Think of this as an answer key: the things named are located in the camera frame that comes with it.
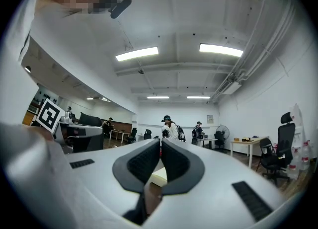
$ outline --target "floor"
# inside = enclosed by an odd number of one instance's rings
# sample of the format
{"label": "floor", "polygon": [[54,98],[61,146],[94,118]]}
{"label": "floor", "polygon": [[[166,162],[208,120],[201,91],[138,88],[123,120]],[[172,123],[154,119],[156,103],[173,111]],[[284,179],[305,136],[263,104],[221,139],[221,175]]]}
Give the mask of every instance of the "floor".
{"label": "floor", "polygon": [[[109,148],[115,148],[122,145],[126,145],[126,142],[123,142],[123,144],[120,143],[120,141],[117,140],[104,140],[104,149]],[[237,160],[241,161],[242,163],[248,165],[249,157],[245,154],[240,153],[233,153],[233,157],[235,157]],[[253,157],[252,158],[252,170],[256,171],[256,168],[259,163],[259,157]],[[308,171],[302,171],[298,177],[297,180],[290,180],[288,183],[285,179],[278,179],[278,188],[282,192],[282,194],[286,197],[286,199],[290,198],[294,194],[304,191],[313,175],[315,165],[312,163],[311,167],[308,169]],[[266,172],[266,169],[264,169],[261,165],[259,166],[257,173],[262,175],[263,172]],[[160,195],[161,195],[161,188],[154,185],[153,183],[147,183],[145,186],[145,193],[146,193],[146,207],[147,207],[147,213],[151,214],[153,210],[158,206],[160,203]]]}

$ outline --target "sleeve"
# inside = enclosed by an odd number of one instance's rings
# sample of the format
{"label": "sleeve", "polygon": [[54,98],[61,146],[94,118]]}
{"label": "sleeve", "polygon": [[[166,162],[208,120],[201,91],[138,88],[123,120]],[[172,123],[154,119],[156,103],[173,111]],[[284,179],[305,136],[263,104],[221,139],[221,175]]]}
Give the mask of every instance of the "sleeve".
{"label": "sleeve", "polygon": [[178,129],[177,126],[172,123],[171,127],[170,127],[170,137],[176,140],[179,140],[179,133],[178,133]]}

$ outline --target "black fisheye border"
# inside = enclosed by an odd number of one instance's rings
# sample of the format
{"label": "black fisheye border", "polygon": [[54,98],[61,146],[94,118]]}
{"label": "black fisheye border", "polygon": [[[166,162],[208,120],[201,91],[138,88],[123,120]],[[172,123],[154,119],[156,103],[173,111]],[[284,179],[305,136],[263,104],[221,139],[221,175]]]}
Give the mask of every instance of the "black fisheye border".
{"label": "black fisheye border", "polygon": [[[304,9],[309,14],[313,25],[318,28],[318,12],[317,12],[317,0],[300,0],[304,6]],[[2,4],[2,21],[0,22],[1,39],[5,32],[9,20],[13,15],[15,9],[19,5],[21,0],[1,0]],[[2,205],[2,222],[10,222],[12,227],[18,227],[21,223],[24,226],[32,226],[33,228],[44,228],[22,205],[21,201],[15,195],[7,182],[3,170],[0,171],[2,198],[4,204]],[[313,174],[311,181],[308,185],[307,191],[304,193],[301,201],[292,213],[282,222],[277,228],[293,228],[300,223],[303,227],[309,227],[316,224],[317,206],[315,201],[318,200],[318,188],[317,188],[317,173]]]}

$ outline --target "cap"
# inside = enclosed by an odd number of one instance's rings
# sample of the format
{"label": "cap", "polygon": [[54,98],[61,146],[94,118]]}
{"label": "cap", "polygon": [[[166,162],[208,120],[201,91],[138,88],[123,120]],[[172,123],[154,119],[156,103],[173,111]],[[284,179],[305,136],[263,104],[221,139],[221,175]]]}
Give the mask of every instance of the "cap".
{"label": "cap", "polygon": [[169,115],[165,115],[163,120],[171,120],[170,116]]}

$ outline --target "fan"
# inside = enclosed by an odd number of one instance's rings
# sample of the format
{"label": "fan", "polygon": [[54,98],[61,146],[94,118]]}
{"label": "fan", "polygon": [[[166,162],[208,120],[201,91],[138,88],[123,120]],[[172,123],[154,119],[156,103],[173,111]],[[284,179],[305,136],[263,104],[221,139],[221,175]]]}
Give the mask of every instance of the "fan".
{"label": "fan", "polygon": [[226,126],[223,126],[223,125],[220,125],[218,128],[217,128],[217,131],[220,131],[223,135],[223,138],[224,138],[224,142],[226,141],[227,138],[229,138],[230,136],[230,131],[229,129],[226,127]]}

